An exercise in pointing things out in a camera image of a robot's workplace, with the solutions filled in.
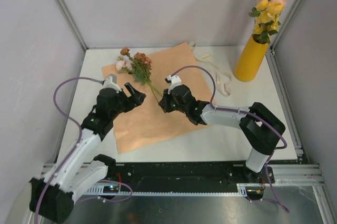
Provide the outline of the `pale pink rose stem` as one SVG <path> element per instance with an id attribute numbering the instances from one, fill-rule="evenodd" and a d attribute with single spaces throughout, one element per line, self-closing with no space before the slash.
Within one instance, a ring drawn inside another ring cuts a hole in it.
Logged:
<path id="1" fill-rule="evenodd" d="M 116 63 L 116 70 L 119 73 L 129 73 L 132 70 L 132 62 L 130 60 L 120 60 Z"/>

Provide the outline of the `brown rose stem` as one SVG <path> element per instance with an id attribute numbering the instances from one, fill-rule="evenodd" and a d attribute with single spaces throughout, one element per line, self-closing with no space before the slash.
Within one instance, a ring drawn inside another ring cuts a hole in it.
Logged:
<path id="1" fill-rule="evenodd" d="M 151 81 L 152 60 L 145 53 L 140 52 L 131 56 L 128 47 L 121 49 L 120 56 L 118 56 L 118 61 L 120 60 L 130 60 L 132 62 L 132 70 L 127 74 L 131 75 L 136 82 L 140 82 L 141 85 L 147 85 L 151 89 L 156 101 L 159 102 L 162 94 Z"/>

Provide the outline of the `green and peach wrapping paper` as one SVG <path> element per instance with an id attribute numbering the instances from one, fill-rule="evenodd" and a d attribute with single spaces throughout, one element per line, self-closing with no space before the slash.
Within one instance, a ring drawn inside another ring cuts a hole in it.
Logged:
<path id="1" fill-rule="evenodd" d="M 186 66 L 178 73 L 182 83 L 189 87 L 197 100 L 209 101 L 212 90 L 208 87 L 201 70 L 195 68 L 197 62 L 190 46 L 182 43 L 178 46 L 150 54 L 152 60 L 151 81 L 162 92 L 168 88 L 165 78 Z M 126 82 L 146 94 L 144 103 L 130 112 L 119 115 L 114 120 L 114 135 L 118 153 L 127 153 L 150 144 L 169 140 L 177 136 L 201 129 L 193 125 L 185 114 L 174 111 L 163 112 L 158 105 L 161 97 L 153 94 L 150 87 L 135 82 L 127 73 L 119 73 L 114 64 L 102 67 L 104 77 L 114 74 L 117 83 L 123 87 Z"/>

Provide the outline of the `cream printed ribbon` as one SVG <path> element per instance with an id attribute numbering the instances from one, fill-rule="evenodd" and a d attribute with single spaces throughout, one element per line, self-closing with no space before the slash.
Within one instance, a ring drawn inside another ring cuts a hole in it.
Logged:
<path id="1" fill-rule="evenodd" d="M 232 94 L 231 89 L 230 89 L 230 84 L 232 83 L 231 74 L 224 72 L 222 69 L 220 69 L 214 63 L 213 56 L 210 53 L 205 53 L 203 55 L 197 55 L 195 53 L 195 50 L 197 47 L 195 42 L 188 43 L 188 46 L 190 47 L 195 57 L 195 60 L 199 63 L 208 65 L 214 72 L 216 90 L 224 97 L 228 98 L 229 96 L 231 96 Z"/>

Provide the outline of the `yellow rose stem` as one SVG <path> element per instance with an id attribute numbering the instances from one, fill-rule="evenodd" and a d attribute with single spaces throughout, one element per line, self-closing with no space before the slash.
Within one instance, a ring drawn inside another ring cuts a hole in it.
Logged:
<path id="1" fill-rule="evenodd" d="M 254 18 L 252 39 L 259 44 L 270 44 L 271 36 L 279 32 L 280 15 L 286 0 L 259 0 L 249 12 Z"/>

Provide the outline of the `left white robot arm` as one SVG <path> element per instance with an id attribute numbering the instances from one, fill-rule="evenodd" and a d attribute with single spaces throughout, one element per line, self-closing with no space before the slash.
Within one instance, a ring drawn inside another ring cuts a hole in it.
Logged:
<path id="1" fill-rule="evenodd" d="M 113 128 L 113 121 L 143 104 L 146 94 L 125 83 L 127 96 L 116 83 L 106 79 L 101 82 L 92 107 L 82 123 L 76 122 L 79 135 L 61 161 L 41 178 L 32 178 L 29 209 L 35 215 L 53 222 L 63 223 L 73 211 L 77 200 L 100 180 L 112 181 L 116 177 L 115 160 L 98 155 L 85 171 L 80 171 L 84 159 L 104 140 Z"/>

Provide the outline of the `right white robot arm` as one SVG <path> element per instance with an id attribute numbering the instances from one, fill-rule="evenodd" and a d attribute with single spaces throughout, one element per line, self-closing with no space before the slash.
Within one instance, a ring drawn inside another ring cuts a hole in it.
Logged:
<path id="1" fill-rule="evenodd" d="M 282 141 L 285 125 L 262 103 L 255 102 L 248 108 L 234 108 L 214 105 L 197 100 L 186 85 L 172 90 L 165 89 L 158 105 L 165 113 L 179 111 L 194 125 L 223 125 L 240 129 L 252 149 L 247 158 L 243 177 L 256 182 L 262 176 L 262 169 L 270 160 L 277 144 Z"/>

